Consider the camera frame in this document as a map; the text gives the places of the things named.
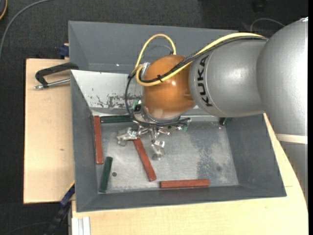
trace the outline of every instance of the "yellow cable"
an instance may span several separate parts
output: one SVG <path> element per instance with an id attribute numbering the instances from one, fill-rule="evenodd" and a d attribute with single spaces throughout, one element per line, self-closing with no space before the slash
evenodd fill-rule
<path id="1" fill-rule="evenodd" d="M 202 48 L 200 51 L 198 51 L 195 55 L 198 55 L 212 47 L 214 47 L 215 45 L 225 41 L 225 40 L 228 40 L 228 39 L 231 39 L 231 38 L 239 38 L 239 37 L 263 37 L 261 35 L 257 35 L 257 34 L 253 34 L 253 33 L 243 33 L 243 32 L 240 32 L 240 33 L 232 33 L 232 34 L 229 34 L 229 35 L 226 35 L 226 36 L 223 36 L 215 41 L 213 41 L 212 43 L 208 44 L 206 47 Z M 178 72 L 180 72 L 181 70 L 183 70 L 184 68 L 186 68 L 189 64 L 191 64 L 192 62 L 189 62 L 188 64 L 180 67 L 178 70 L 174 71 L 173 73 L 169 74 L 168 76 L 162 78 L 162 81 L 164 82 L 165 80 L 171 78 L 172 76 L 175 76 Z M 136 80 L 138 82 L 138 84 L 142 85 L 142 86 L 153 86 L 153 85 L 157 85 L 159 83 L 161 83 L 160 80 L 158 81 L 154 81 L 154 82 L 150 82 L 150 83 L 145 83 L 145 82 L 142 82 L 140 79 L 139 79 L 139 74 L 141 72 L 143 67 L 136 67 L 134 69 L 134 71 L 136 70 Z"/>
<path id="2" fill-rule="evenodd" d="M 135 65 L 135 68 L 134 68 L 133 71 L 131 72 L 131 75 L 134 74 L 135 71 L 138 70 L 138 68 L 139 68 L 139 63 L 140 63 L 142 54 L 143 54 L 143 52 L 145 51 L 147 45 L 149 44 L 149 42 L 151 42 L 151 40 L 153 40 L 153 39 L 156 38 L 156 37 L 164 37 L 164 38 L 166 38 L 166 39 L 171 43 L 171 45 L 172 45 L 173 54 L 176 55 L 176 47 L 175 47 L 175 44 L 174 44 L 173 40 L 172 40 L 169 36 L 167 36 L 167 35 L 165 35 L 165 34 L 156 34 L 156 35 L 153 35 L 153 36 L 152 36 L 151 38 L 149 38 L 149 39 L 146 41 L 146 43 L 143 45 L 143 47 L 142 47 L 142 49 L 141 49 L 141 52 L 140 52 L 140 54 L 139 54 L 139 56 L 138 56 L 138 60 L 137 60 L 137 63 L 136 63 L 136 65 Z"/>

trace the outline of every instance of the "gray metal tray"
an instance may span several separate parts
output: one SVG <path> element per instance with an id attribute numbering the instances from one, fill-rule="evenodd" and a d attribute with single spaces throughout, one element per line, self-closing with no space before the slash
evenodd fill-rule
<path id="1" fill-rule="evenodd" d="M 103 58 L 102 48 L 95 50 L 95 54 L 85 53 L 78 57 L 77 53 L 82 49 L 90 49 L 88 48 L 90 45 L 99 47 L 103 44 L 103 35 L 109 34 L 112 30 L 118 32 L 118 29 L 129 28 L 131 31 L 142 32 L 142 29 L 145 29 L 150 32 L 150 35 L 153 35 L 159 33 L 160 28 L 159 26 L 135 25 L 130 27 L 124 24 L 95 24 L 70 23 L 71 61 L 79 65 L 85 63 L 87 66 L 83 68 L 84 70 L 95 70 L 95 67 L 98 67 L 103 71 L 73 70 L 71 73 L 73 148 L 78 212 L 286 196 L 263 116 L 234 118 L 227 127 L 224 127 L 219 124 L 218 118 L 206 116 L 197 107 L 185 114 L 192 118 L 187 132 L 177 131 L 172 136 L 162 137 L 166 141 L 166 156 L 161 161 L 151 160 L 157 176 L 155 182 L 147 180 L 133 143 L 130 141 L 125 147 L 117 144 L 116 132 L 129 126 L 130 123 L 102 124 L 103 155 L 104 157 L 113 157 L 111 173 L 115 172 L 116 176 L 111 175 L 107 193 L 98 192 L 103 165 L 96 165 L 94 161 L 92 116 L 126 113 L 123 106 L 126 75 L 118 73 L 128 73 L 132 69 L 136 53 L 141 48 L 142 43 L 139 42 L 144 40 L 133 37 L 124 39 L 126 45 L 133 42 L 137 49 L 135 53 L 132 53 L 135 48 L 130 49 L 129 53 L 126 52 L 126 57 L 122 59 L 123 62 L 118 63 L 118 60 L 121 59 L 116 57 L 115 64 L 112 64 L 112 60 L 107 62 L 107 57 Z M 171 34 L 176 30 L 185 31 L 185 36 L 179 34 L 178 39 L 198 36 L 194 29 L 162 27 L 163 32 L 167 30 L 170 33 L 166 32 L 166 34 Z M 214 39 L 214 37 L 210 37 L 211 33 L 211 30 L 206 32 L 209 35 L 209 42 Z M 79 44 L 75 41 L 71 42 L 71 39 L 74 38 L 80 39 Z M 104 49 L 107 50 L 110 44 L 107 43 Z M 114 43 L 112 49 L 116 48 L 115 45 L 120 44 Z M 194 51 L 205 44 L 202 39 L 200 45 L 195 42 L 191 45 L 193 45 L 191 49 Z M 97 58 L 98 65 L 92 65 Z M 146 56 L 146 58 L 153 59 L 155 57 Z M 133 92 L 133 97 L 139 97 L 141 88 L 133 82 L 130 92 Z M 143 137 L 142 141 L 148 156 L 151 157 L 152 150 L 148 137 Z M 170 190 L 158 188 L 159 180 L 195 178 L 209 178 L 210 187 Z"/>

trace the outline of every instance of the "wooden board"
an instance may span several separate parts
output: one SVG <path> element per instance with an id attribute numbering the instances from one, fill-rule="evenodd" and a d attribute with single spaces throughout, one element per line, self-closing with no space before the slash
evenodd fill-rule
<path id="1" fill-rule="evenodd" d="M 68 60 L 27 59 L 25 82 L 24 203 L 60 201 L 74 180 L 69 83 L 36 90 L 38 70 Z M 69 71 L 47 76 L 69 78 Z"/>

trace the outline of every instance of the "wooden block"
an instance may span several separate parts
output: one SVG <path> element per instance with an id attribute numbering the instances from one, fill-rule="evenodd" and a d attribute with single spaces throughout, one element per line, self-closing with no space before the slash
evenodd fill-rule
<path id="1" fill-rule="evenodd" d="M 95 160 L 97 165 L 103 164 L 103 153 L 102 153 L 102 142 L 101 142 L 101 126 L 100 126 L 100 117 L 93 116 L 93 129 L 94 129 L 94 145 L 96 148 L 95 151 Z"/>
<path id="2" fill-rule="evenodd" d="M 207 187 L 209 185 L 210 185 L 209 179 L 160 181 L 160 188 L 193 188 L 193 187 Z"/>
<path id="3" fill-rule="evenodd" d="M 145 151 L 145 148 L 143 147 L 143 144 L 141 142 L 141 139 L 135 139 L 133 140 L 134 141 L 134 145 L 135 145 L 135 148 L 138 152 L 138 155 L 140 157 L 140 160 L 143 164 L 143 167 L 146 171 L 146 174 L 147 174 L 147 177 L 149 179 L 149 181 L 154 181 L 157 179 L 157 176 L 156 176 L 156 173 L 155 171 L 153 170 L 153 167 L 150 163 L 150 160 L 149 160 L 149 157 Z"/>

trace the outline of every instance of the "black clamp handle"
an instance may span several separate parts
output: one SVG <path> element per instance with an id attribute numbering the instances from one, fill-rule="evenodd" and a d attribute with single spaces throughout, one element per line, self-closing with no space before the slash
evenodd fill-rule
<path id="1" fill-rule="evenodd" d="M 66 64 L 62 64 L 62 65 L 57 65 L 57 66 L 53 66 L 53 67 L 49 67 L 43 70 L 39 70 L 36 75 L 35 78 L 38 80 L 38 82 L 40 82 L 42 84 L 42 86 L 39 86 L 38 88 L 48 88 L 50 86 L 50 84 L 45 80 L 44 76 L 48 76 L 51 74 L 55 74 L 58 72 L 62 72 L 62 71 L 66 71 L 66 70 L 78 70 L 78 66 L 74 63 L 66 63 Z"/>

